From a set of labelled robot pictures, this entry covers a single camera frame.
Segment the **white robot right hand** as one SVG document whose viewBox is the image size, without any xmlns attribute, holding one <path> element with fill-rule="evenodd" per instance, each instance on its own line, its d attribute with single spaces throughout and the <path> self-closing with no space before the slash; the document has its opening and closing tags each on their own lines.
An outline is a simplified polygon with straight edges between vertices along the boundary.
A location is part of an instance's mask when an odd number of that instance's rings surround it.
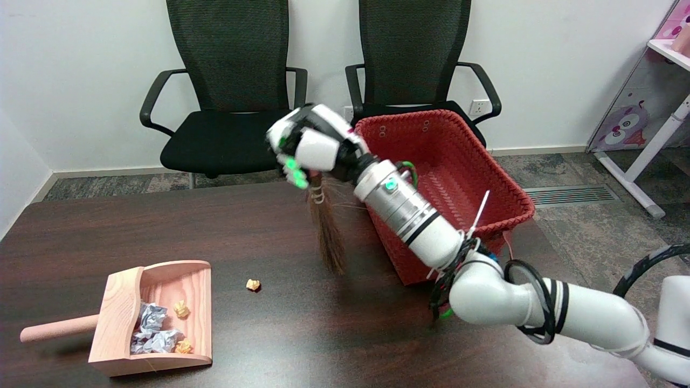
<svg viewBox="0 0 690 388">
<path fill-rule="evenodd" d="M 296 108 L 266 131 L 266 142 L 287 182 L 300 189 L 323 172 L 357 184 L 378 161 L 350 123 L 325 104 Z"/>
</svg>

